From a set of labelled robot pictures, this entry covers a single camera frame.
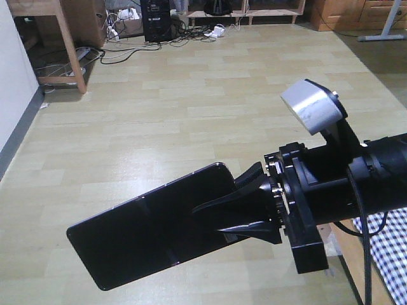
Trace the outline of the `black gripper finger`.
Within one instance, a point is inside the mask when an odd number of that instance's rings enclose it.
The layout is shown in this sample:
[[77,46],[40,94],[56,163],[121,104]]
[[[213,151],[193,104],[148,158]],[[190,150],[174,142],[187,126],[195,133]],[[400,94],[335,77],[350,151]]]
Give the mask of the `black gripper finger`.
[[280,220],[272,199],[262,188],[239,189],[193,209],[193,216],[210,231],[257,238],[272,244],[282,242]]
[[262,163],[256,162],[235,179],[238,194],[254,194],[270,189],[270,179],[263,171]]

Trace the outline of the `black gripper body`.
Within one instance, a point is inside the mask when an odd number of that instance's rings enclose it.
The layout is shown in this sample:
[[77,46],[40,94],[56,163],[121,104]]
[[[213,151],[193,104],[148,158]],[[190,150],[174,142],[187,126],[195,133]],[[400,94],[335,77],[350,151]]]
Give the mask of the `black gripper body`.
[[281,212],[299,274],[328,268],[318,225],[359,215],[347,163],[328,146],[307,149],[293,142],[265,155],[270,175],[281,184]]

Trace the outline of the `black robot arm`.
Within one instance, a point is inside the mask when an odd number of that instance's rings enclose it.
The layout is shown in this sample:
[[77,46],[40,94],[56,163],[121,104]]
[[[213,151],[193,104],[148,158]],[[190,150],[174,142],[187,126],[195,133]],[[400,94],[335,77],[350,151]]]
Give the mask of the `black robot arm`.
[[317,226],[406,206],[406,135],[368,141],[359,155],[327,144],[294,142],[265,156],[236,181],[230,194],[193,209],[204,226],[220,233],[280,243],[289,238],[296,269],[328,267]]

